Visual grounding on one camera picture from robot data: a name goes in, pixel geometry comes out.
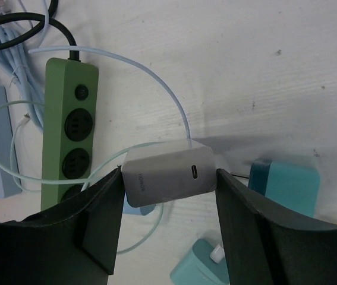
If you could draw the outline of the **green power strip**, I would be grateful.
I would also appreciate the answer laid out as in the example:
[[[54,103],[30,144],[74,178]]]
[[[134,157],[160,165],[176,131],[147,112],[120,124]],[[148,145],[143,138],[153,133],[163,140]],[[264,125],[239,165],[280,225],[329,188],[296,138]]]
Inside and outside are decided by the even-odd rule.
[[[46,63],[42,179],[74,183],[43,184],[42,210],[60,203],[90,174],[98,83],[94,65],[60,58]]]

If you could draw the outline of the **teal end charger plug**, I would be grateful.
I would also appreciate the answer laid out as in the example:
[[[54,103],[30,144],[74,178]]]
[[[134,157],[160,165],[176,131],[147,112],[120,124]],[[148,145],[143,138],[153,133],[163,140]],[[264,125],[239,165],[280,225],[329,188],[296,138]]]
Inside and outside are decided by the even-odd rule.
[[[197,239],[169,276],[173,284],[229,284],[223,244]]]

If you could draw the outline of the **white Honor charger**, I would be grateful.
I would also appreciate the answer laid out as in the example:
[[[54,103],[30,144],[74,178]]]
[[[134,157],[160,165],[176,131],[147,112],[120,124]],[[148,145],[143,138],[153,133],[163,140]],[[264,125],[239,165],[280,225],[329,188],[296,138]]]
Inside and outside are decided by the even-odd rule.
[[[217,183],[213,150],[189,139],[132,149],[121,173],[134,208],[212,192]]]

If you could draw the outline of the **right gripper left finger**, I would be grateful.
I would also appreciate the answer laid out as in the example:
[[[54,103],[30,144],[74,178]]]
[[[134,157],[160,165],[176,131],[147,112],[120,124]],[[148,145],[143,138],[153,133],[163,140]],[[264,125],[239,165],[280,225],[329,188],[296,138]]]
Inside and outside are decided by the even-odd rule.
[[[120,169],[22,221],[0,223],[0,284],[106,284],[124,203]]]

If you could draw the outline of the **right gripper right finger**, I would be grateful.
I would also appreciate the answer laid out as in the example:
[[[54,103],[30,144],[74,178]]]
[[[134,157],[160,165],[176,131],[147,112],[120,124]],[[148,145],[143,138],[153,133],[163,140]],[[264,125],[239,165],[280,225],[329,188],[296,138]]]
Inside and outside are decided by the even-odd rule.
[[[216,176],[231,284],[337,284],[337,224],[289,210],[226,170]]]

